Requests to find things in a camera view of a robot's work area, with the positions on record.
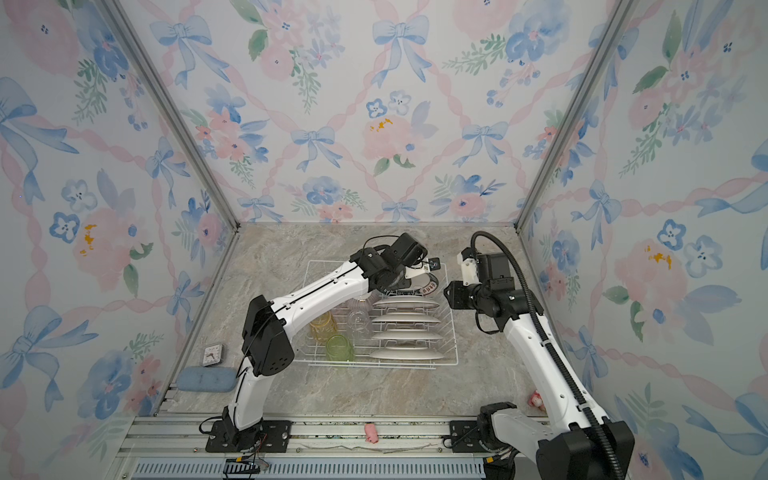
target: wire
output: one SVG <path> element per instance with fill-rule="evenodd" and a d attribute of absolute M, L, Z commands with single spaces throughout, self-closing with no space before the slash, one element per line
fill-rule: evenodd
<path fill-rule="evenodd" d="M 538 333 L 542 341 L 549 340 L 549 337 L 547 336 L 547 333 L 545 332 L 544 327 L 542 327 L 541 322 L 539 322 L 538 315 L 536 313 L 536 307 L 533 303 L 533 296 L 531 294 L 531 289 L 528 288 L 528 282 L 525 281 L 525 276 L 523 275 L 522 269 L 520 268 L 518 261 L 515 259 L 515 256 L 512 255 L 512 252 L 509 251 L 507 246 L 504 245 L 504 243 L 501 240 L 496 238 L 494 235 L 488 232 L 484 232 L 482 230 L 474 232 L 472 234 L 472 238 L 469 241 L 469 246 L 472 249 L 473 256 L 477 257 L 477 249 L 475 249 L 475 241 L 477 240 L 477 237 L 485 237 L 489 239 L 504 253 L 504 255 L 506 255 L 507 259 L 509 260 L 509 263 L 512 264 L 512 268 L 515 269 L 515 275 L 517 275 L 518 280 L 520 281 L 520 288 L 523 290 L 523 294 L 525 295 L 525 303 L 528 306 L 528 312 L 531 314 L 531 320 L 534 324 L 534 327 L 536 328 L 536 332 Z M 576 384 L 573 377 L 571 376 L 571 373 L 565 367 L 565 364 L 563 363 L 563 359 L 560 358 L 557 350 L 555 350 L 554 347 L 552 346 L 552 343 L 546 342 L 544 346 L 549 352 L 549 356 L 554 361 L 554 364 L 558 367 L 558 370 L 560 370 L 560 374 L 563 375 L 563 379 L 568 384 L 568 387 L 571 389 L 571 393 L 576 398 L 578 405 L 584 405 L 585 403 L 587 403 L 587 400 L 581 394 L 581 390 L 578 388 L 578 385 Z M 614 480 L 624 480 L 625 475 L 621 471 L 621 463 L 619 463 L 619 459 L 616 456 L 616 452 L 614 451 L 614 448 L 611 445 L 611 442 L 608 441 L 608 437 L 605 435 L 604 426 L 598 423 L 598 420 L 595 418 L 591 408 L 584 407 L 581 411 L 584 413 L 584 416 L 587 417 L 587 420 L 589 421 L 589 425 L 592 427 L 592 431 L 597 436 L 597 444 L 600 445 L 600 448 L 603 451 L 603 454 L 605 455 L 605 458 L 608 462 L 608 466 L 610 467 L 611 474 Z"/>
<path fill-rule="evenodd" d="M 200 424 L 197 426 L 197 430 L 198 430 L 198 431 L 199 431 L 201 434 L 203 434 L 203 435 L 210 435 L 210 433 L 213 431 L 213 429 L 209 430 L 208 432 L 204 432 L 204 431 L 203 431 L 203 424 L 204 424 L 205 422 L 208 422 L 208 421 L 210 421 L 210 420 L 223 420 L 223 418 L 221 417 L 221 415 L 216 415 L 215 417 L 208 417 L 207 419 L 205 419 L 205 420 L 203 420 L 202 422 L 200 422 Z"/>

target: robotic arm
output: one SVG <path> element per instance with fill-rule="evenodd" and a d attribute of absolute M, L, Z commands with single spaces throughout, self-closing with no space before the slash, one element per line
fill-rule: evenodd
<path fill-rule="evenodd" d="M 477 237 L 487 237 L 502 253 L 478 253 Z M 271 301 L 264 296 L 251 300 L 243 327 L 244 358 L 237 390 L 211 429 L 208 452 L 242 452 L 259 442 L 264 402 L 274 375 L 293 361 L 291 339 L 312 319 L 373 290 L 406 289 L 411 277 L 439 268 L 439 262 L 424 261 L 426 248 L 407 233 L 389 246 L 366 248 L 366 244 L 338 269 L 301 290 Z M 450 307 L 474 310 L 484 333 L 504 333 L 523 356 L 550 421 L 549 427 L 542 427 L 509 403 L 482 407 L 478 430 L 484 445 L 511 446 L 535 458 L 543 480 L 623 479 L 634 437 L 624 422 L 609 421 L 563 360 L 541 304 L 507 247 L 489 233 L 476 232 L 471 246 L 458 255 L 458 263 L 462 280 L 451 282 L 443 291 Z M 515 289 L 510 263 L 519 289 Z M 493 318 L 498 329 L 482 330 L 481 313 Z"/>

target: marble countertop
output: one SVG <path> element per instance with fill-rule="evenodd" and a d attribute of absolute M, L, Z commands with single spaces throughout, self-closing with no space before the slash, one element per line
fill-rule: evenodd
<path fill-rule="evenodd" d="M 287 223 L 249 225 L 240 242 L 187 366 L 200 365 L 206 345 L 224 343 L 222 366 L 237 367 L 242 358 L 241 332 L 248 303 L 258 295 L 267 299 L 303 285 L 310 260 L 346 260 L 375 235 L 407 231 L 427 246 L 430 257 L 440 257 L 449 279 L 461 278 L 455 256 L 469 245 L 476 230 L 486 230 L 504 241 L 540 296 L 520 241 L 511 227 L 457 224 L 430 225 L 318 225 Z M 478 250 L 495 252 L 486 239 Z M 486 329 L 495 325 L 490 319 Z M 502 336 L 489 336 L 475 327 L 474 313 L 455 311 L 457 366 L 427 369 L 338 368 L 294 362 L 278 374 L 266 399 L 273 414 L 343 415 L 476 415 L 483 405 L 511 401 L 528 415 L 541 414 L 528 406 L 535 387 L 521 357 Z M 164 403 L 170 412 L 220 412 L 229 393 L 178 392 Z"/>

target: metal corner post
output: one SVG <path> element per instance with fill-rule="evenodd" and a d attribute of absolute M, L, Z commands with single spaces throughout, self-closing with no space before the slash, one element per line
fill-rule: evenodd
<path fill-rule="evenodd" d="M 571 103 L 568 105 L 568 109 L 565 111 L 562 128 L 558 131 L 552 147 L 549 149 L 547 157 L 534 179 L 531 193 L 525 199 L 525 205 L 515 224 L 518 234 L 523 231 L 525 224 L 533 216 L 541 194 L 544 193 L 547 182 L 557 167 L 560 156 L 563 154 L 565 144 L 576 129 L 578 120 L 584 113 L 600 76 L 605 71 L 607 63 L 611 60 L 614 49 L 618 46 L 618 42 L 624 34 L 624 29 L 636 4 L 636 0 L 617 0 L 616 8 L 614 8 L 611 17 L 606 22 L 600 44 L 595 48 L 594 55 L 584 71 L 584 80 L 579 84 L 574 97 L 571 99 Z"/>
<path fill-rule="evenodd" d="M 120 4 L 120 0 L 100 0 L 97 2 L 97 6 L 115 36 L 118 37 L 120 43 L 124 46 L 127 56 L 139 70 L 152 98 L 160 108 L 163 116 L 165 116 L 170 129 L 181 143 L 184 153 L 192 164 L 192 168 L 208 190 L 211 200 L 227 220 L 230 228 L 233 230 L 237 229 L 239 222 L 235 213 L 232 211 L 229 203 L 227 203 L 227 199 L 214 179 L 205 159 L 200 155 L 192 133 L 187 129 L 179 109 L 165 88 L 165 85 L 163 85 L 160 74 L 152 64 L 149 54 L 141 43 L 131 21 L 128 19 L 125 10 Z"/>

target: small pink figurine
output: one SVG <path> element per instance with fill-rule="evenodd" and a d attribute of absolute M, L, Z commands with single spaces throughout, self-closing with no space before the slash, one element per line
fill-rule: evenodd
<path fill-rule="evenodd" d="M 533 392 L 533 395 L 531 395 L 531 398 L 528 400 L 528 404 L 532 407 L 536 407 L 542 412 L 547 411 L 547 408 L 544 407 L 544 400 L 541 399 L 541 395 L 539 394 L 538 390 Z"/>

